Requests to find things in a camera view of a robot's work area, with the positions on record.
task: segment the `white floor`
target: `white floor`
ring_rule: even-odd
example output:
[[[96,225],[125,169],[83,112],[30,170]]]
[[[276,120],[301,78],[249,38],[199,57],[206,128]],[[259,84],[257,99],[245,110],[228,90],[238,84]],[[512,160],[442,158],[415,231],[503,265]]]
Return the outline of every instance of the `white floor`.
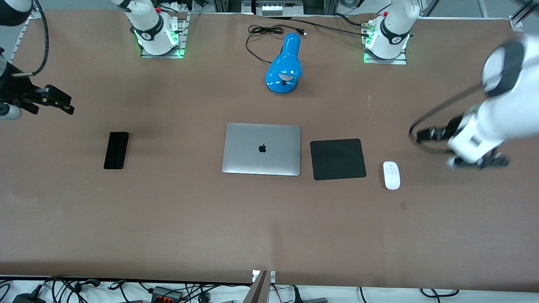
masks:
[[[16,295],[21,293],[31,293],[37,285],[41,282],[38,281],[12,281],[11,289],[2,302],[12,302]],[[84,286],[81,295],[88,301],[88,303],[122,303],[126,302],[122,297],[120,290],[111,291],[107,287],[111,282],[102,282],[98,288],[92,286]],[[184,288],[184,284],[156,284],[156,283],[143,283],[145,287],[162,286],[171,290],[176,288]],[[58,282],[55,286],[55,291],[58,293],[61,284]],[[290,286],[277,285],[277,288],[285,287],[285,289],[279,289],[282,302],[288,302],[294,300],[294,291]],[[129,301],[150,302],[151,294],[145,291],[137,283],[126,283],[123,286],[127,299]],[[358,287],[324,287],[324,286],[298,286],[298,289],[303,300],[326,298],[329,303],[363,303]],[[0,297],[4,293],[5,288],[0,289]],[[242,302],[245,295],[249,291],[247,286],[227,287],[221,286],[212,291],[211,303],[221,303],[233,300],[234,302]],[[437,290],[439,294],[450,293],[450,290]],[[363,293],[367,303],[436,303],[435,299],[429,299],[419,293],[419,290],[407,289],[407,288],[363,288]],[[45,300],[47,303],[53,302],[51,290],[43,287],[39,298]],[[63,301],[65,302],[67,294],[64,295]],[[70,299],[71,303],[78,302],[76,296],[73,295]],[[480,292],[480,291],[460,291],[454,297],[441,298],[441,303],[537,303],[539,302],[539,294],[535,293],[508,293],[508,292]],[[269,303],[279,303],[279,299],[275,291],[270,292]]]

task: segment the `mounting plate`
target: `mounting plate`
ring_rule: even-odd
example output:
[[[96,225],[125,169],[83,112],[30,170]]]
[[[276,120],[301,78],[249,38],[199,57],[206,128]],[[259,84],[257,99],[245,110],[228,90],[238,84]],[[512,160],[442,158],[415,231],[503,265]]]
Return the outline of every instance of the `mounting plate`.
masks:
[[[260,274],[260,271],[253,270],[253,283],[256,281],[259,274]],[[271,274],[271,283],[274,284],[275,283],[275,271],[271,271],[270,274]]]

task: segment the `black mouse pad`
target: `black mouse pad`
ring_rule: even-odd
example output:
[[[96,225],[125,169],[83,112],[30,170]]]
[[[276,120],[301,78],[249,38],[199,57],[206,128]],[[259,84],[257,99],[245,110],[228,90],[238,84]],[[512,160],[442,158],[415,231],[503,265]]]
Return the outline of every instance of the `black mouse pad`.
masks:
[[[365,159],[359,139],[311,141],[315,180],[365,178]]]

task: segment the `power adapter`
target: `power adapter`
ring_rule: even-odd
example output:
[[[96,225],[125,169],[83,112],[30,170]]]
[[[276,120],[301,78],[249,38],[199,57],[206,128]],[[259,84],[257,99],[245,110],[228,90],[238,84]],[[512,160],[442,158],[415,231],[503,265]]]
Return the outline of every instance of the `power adapter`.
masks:
[[[161,286],[155,287],[151,294],[152,302],[179,303],[182,298],[182,292],[173,291]]]
[[[42,300],[40,298],[34,298],[33,295],[29,293],[22,293],[18,294],[15,299],[13,299],[13,303],[46,303],[45,300]]]

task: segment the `power plug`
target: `power plug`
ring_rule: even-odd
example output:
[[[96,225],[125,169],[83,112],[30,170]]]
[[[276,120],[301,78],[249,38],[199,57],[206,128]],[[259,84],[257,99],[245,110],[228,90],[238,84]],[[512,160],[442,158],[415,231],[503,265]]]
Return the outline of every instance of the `power plug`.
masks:
[[[22,293],[18,294],[15,299],[13,299],[13,303],[46,303],[45,300],[42,300],[40,298],[34,298],[29,293]]]

